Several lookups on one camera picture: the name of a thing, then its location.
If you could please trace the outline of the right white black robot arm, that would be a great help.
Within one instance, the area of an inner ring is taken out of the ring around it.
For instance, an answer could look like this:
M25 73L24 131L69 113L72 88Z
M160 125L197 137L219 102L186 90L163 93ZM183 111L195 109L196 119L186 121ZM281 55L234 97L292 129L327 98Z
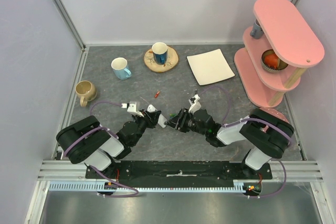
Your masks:
M295 130L287 121L258 108L250 115L230 124L220 124L205 109L180 112L165 122L165 125L186 133L196 132L214 147L224 147L247 140L254 146L245 155L240 166L241 174L254 178L264 164L272 158L281 159Z

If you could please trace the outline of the white remote control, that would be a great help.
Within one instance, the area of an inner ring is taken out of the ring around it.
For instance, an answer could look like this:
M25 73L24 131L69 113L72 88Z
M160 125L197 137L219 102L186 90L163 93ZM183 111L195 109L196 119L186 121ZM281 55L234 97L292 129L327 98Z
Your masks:
M154 105L149 104L146 109L146 112L149 114L149 117L151 118L154 126L158 124L161 128L166 127L167 123L166 117L163 116L162 112L157 110Z

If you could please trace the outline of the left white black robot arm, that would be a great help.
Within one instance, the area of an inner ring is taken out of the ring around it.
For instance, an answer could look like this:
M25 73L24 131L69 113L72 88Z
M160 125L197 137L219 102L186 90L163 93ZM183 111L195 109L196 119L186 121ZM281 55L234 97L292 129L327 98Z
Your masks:
M63 149L64 157L69 158L72 164L91 165L103 178L111 178L115 173L113 161L130 154L146 129L157 125L165 128L167 122L161 111L152 105L132 118L117 133L113 133L91 115L62 129L56 135L56 141Z

